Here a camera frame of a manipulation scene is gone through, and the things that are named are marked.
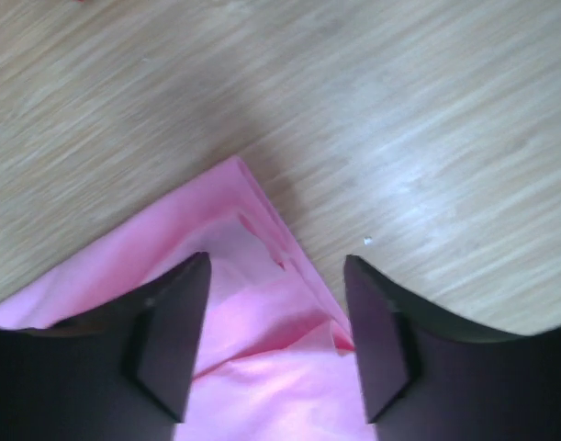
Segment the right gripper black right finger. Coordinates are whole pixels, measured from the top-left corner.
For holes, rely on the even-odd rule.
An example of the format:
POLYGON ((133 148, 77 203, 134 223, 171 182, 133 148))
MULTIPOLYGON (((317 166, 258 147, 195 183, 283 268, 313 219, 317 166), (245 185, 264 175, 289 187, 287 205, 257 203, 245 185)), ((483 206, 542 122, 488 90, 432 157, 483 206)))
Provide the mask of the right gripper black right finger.
POLYGON ((381 440, 561 440, 561 325, 502 332, 350 255, 345 294, 367 421, 381 440))

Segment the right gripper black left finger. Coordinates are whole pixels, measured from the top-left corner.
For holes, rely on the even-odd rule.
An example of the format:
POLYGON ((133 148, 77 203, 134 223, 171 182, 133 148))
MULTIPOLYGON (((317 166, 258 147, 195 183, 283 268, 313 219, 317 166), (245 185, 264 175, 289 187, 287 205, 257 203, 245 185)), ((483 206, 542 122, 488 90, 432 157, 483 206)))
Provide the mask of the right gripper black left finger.
POLYGON ((46 329, 0 327, 0 440, 171 440, 183 422, 211 263, 46 329))

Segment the pink t-shirt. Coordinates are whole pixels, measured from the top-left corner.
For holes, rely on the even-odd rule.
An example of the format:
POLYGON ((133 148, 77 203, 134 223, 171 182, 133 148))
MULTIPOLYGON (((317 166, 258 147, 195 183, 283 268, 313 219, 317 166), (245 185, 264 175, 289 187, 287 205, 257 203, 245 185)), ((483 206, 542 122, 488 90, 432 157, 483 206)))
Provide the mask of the pink t-shirt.
POLYGON ((350 324, 232 157, 0 303, 0 327, 45 328, 196 252, 212 276, 179 440, 371 440, 350 324))

